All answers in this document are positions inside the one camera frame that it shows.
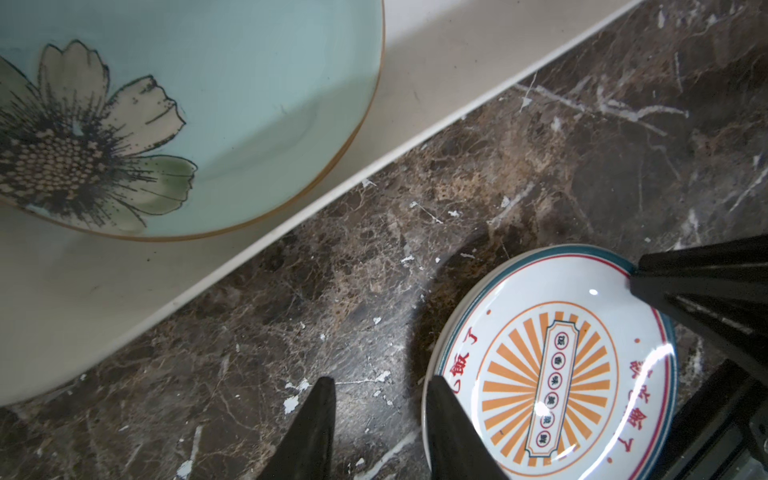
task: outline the flower illustration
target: flower illustration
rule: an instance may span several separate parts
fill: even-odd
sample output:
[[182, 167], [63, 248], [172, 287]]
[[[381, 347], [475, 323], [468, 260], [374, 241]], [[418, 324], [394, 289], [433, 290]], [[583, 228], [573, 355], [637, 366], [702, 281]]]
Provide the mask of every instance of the flower illustration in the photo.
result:
[[151, 75], [108, 98], [109, 69], [79, 41], [42, 53], [38, 86], [0, 57], [0, 199], [103, 233], [140, 233], [176, 210], [195, 165], [142, 155], [184, 126]]

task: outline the plate with orange sunburst pattern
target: plate with orange sunburst pattern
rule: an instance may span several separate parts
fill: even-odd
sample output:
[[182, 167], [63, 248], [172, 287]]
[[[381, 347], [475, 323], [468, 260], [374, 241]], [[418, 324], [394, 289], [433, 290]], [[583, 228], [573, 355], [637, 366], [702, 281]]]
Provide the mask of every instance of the plate with orange sunburst pattern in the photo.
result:
[[650, 472], [677, 363], [670, 320], [629, 291], [633, 268], [597, 247], [534, 250], [487, 275], [448, 321], [429, 376], [448, 381], [510, 478]]

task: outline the marble countertop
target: marble countertop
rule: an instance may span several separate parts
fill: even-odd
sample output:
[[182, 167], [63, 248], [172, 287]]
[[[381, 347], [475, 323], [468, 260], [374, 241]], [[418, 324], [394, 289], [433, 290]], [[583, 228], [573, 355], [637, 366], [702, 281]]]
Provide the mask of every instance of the marble countertop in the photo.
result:
[[[0, 409], [0, 477], [253, 479], [328, 375], [335, 476], [428, 478], [427, 362], [495, 266], [768, 231], [767, 28], [756, 0], [642, 4], [78, 379]], [[677, 353], [682, 405], [722, 356], [681, 326]]]

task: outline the plate with flower design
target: plate with flower design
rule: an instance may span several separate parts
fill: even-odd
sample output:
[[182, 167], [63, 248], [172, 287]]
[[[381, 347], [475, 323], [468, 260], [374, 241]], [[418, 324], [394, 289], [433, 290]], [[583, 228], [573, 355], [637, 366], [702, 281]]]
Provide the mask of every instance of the plate with flower design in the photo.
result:
[[321, 179], [370, 106], [380, 0], [0, 7], [0, 200], [135, 240], [228, 231]]
[[453, 313], [428, 376], [446, 379], [509, 478], [647, 477], [677, 364], [670, 320], [632, 296], [632, 271], [597, 247], [534, 250]]

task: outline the red circle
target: red circle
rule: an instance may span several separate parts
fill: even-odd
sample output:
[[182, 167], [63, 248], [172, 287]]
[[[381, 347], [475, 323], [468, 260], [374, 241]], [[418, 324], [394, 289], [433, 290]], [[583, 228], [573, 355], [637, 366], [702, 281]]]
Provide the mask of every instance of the red circle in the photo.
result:
[[[565, 337], [565, 344], [563, 346], [558, 345], [558, 339], [561, 338], [561, 336]], [[568, 346], [568, 342], [570, 342], [571, 339], [568, 338], [568, 334], [566, 332], [560, 332], [557, 335], [554, 336], [554, 347], [558, 350], [563, 350], [565, 347]]]
[[[560, 362], [560, 366], [557, 366], [557, 365], [554, 364], [554, 359], [556, 359], [556, 358], [562, 358], [563, 359], [563, 361]], [[565, 366], [565, 354], [560, 353], [560, 352], [555, 353], [552, 356], [551, 364], [552, 364], [552, 368], [555, 369], [555, 370], [559, 370], [559, 369], [563, 368]]]
[[[552, 405], [549, 405], [547, 403], [547, 399], [549, 399], [549, 396], [554, 396], [554, 403]], [[555, 392], [549, 392], [547, 395], [544, 396], [544, 406], [548, 409], [553, 409], [554, 407], [558, 406], [558, 403], [560, 403], [560, 396]]]
[[[557, 385], [556, 385], [556, 386], [552, 386], [552, 377], [553, 377], [553, 376], [555, 376], [555, 375], [557, 375], [557, 376], [558, 376], [559, 380], [558, 380], [558, 382], [557, 382]], [[563, 376], [562, 376], [562, 375], [560, 375], [560, 374], [559, 374], [559, 373], [557, 373], [557, 372], [555, 372], [555, 373], [551, 374], [551, 375], [549, 376], [549, 379], [547, 379], [547, 385], [549, 385], [549, 388], [551, 388], [551, 389], [553, 389], [553, 390], [557, 390], [557, 389], [559, 389], [559, 388], [560, 388], [560, 385], [562, 385], [562, 384], [563, 384]]]
[[[545, 425], [544, 424], [544, 419], [546, 419], [547, 417], [552, 417], [552, 420], [551, 420], [551, 422], [549, 422], [549, 425]], [[549, 412], [547, 415], [542, 415], [541, 416], [541, 420], [539, 420], [539, 423], [541, 424], [541, 427], [543, 429], [548, 429], [549, 427], [553, 426], [554, 425], [554, 413]]]
[[[547, 434], [547, 441], [545, 443], [543, 443], [543, 444], [539, 442], [539, 439], [541, 438], [541, 434], [542, 433], [546, 433]], [[545, 446], [549, 445], [549, 442], [551, 440], [552, 440], [552, 434], [550, 432], [546, 431], [546, 430], [536, 434], [536, 445], [538, 445], [538, 447], [541, 448], [541, 449], [544, 448]]]

